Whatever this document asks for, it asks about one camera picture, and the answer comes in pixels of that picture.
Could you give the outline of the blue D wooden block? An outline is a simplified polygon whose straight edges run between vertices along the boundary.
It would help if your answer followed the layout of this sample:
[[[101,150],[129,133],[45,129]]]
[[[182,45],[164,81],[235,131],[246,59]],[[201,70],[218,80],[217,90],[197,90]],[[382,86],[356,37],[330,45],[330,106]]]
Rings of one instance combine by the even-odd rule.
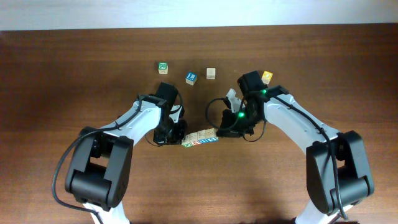
[[[207,129],[205,131],[205,135],[206,135],[206,139],[209,140],[209,142],[218,141],[218,136],[216,135],[215,128]]]

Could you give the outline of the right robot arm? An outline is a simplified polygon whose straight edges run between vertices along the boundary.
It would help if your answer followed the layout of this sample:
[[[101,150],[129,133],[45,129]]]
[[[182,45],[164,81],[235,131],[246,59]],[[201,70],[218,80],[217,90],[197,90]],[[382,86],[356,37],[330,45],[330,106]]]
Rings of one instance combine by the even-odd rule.
[[[217,136],[240,138],[263,121],[284,132],[305,154],[310,200],[294,223],[335,223],[374,193],[374,181],[362,137],[342,133],[301,107],[284,87],[269,87],[257,71],[238,78],[243,96],[230,89]]]

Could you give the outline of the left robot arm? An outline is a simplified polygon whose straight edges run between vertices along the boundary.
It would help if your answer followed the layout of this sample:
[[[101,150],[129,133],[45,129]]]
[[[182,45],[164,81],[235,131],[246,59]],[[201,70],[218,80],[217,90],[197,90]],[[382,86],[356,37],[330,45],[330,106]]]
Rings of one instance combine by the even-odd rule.
[[[82,203],[95,223],[129,223],[122,199],[131,170],[133,147],[153,132],[156,146],[179,145],[187,123],[177,88],[161,83],[155,94],[138,95],[132,107],[116,121],[96,129],[85,127],[67,152],[72,159],[65,190]]]

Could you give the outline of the green edged wooden block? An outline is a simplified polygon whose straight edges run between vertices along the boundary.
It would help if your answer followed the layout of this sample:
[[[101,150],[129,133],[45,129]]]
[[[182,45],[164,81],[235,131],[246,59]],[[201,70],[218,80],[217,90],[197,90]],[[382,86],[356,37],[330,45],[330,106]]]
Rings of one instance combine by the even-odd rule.
[[[182,142],[181,142],[181,145],[182,145],[183,147],[192,147],[192,144],[191,144],[191,141],[190,141],[190,135],[189,135],[189,134],[186,135],[186,136],[184,137],[184,139],[183,139]]]

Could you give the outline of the Y letter wooden block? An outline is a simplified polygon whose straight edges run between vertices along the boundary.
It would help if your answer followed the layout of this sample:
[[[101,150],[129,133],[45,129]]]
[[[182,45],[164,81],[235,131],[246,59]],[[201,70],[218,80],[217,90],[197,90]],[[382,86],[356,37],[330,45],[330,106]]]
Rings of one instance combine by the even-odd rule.
[[[204,144],[204,143],[208,142],[208,138],[206,137],[206,131],[205,130],[198,131],[197,133],[198,133],[198,142],[200,144]]]

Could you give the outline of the red A number wooden block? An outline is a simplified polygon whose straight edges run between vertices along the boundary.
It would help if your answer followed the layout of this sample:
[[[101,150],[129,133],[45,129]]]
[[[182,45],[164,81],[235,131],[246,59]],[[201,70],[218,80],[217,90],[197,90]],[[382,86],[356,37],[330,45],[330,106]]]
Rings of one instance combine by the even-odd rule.
[[[198,141],[198,133],[197,132],[189,134],[189,143],[194,145],[194,146],[201,144]]]

